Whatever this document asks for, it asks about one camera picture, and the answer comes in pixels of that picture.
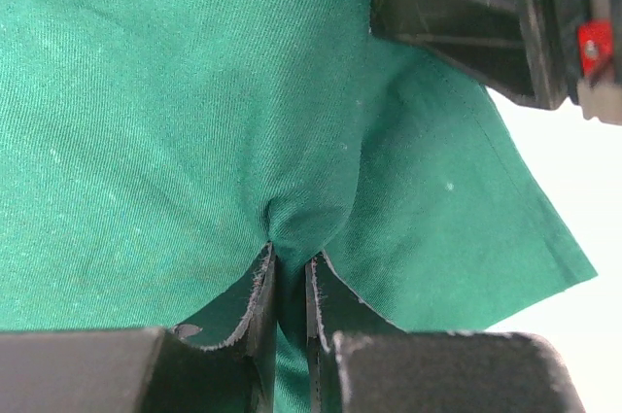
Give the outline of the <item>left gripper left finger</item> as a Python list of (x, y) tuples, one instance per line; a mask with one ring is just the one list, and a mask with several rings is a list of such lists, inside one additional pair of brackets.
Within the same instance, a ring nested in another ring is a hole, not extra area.
[(272, 411), (275, 263), (171, 328), (2, 333), (2, 411)]

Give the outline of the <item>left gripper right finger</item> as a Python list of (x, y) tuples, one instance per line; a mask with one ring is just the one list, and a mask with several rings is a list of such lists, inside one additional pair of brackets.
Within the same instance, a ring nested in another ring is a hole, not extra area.
[(520, 332), (407, 332), (320, 253), (305, 266), (314, 412), (553, 413), (585, 407), (559, 353)]

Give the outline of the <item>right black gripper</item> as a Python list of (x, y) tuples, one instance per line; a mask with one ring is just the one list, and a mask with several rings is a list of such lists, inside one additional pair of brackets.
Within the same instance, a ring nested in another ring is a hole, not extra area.
[(370, 31), (517, 105), (621, 120), (621, 0), (371, 0)]

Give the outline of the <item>dark green surgical cloth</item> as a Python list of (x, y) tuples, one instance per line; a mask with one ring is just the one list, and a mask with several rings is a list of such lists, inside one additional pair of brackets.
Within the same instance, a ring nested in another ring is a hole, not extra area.
[(275, 408), (309, 408), (307, 260), (407, 330), (481, 330), (596, 272), (484, 87), (369, 0), (1, 0), (1, 327), (172, 326), (266, 243)]

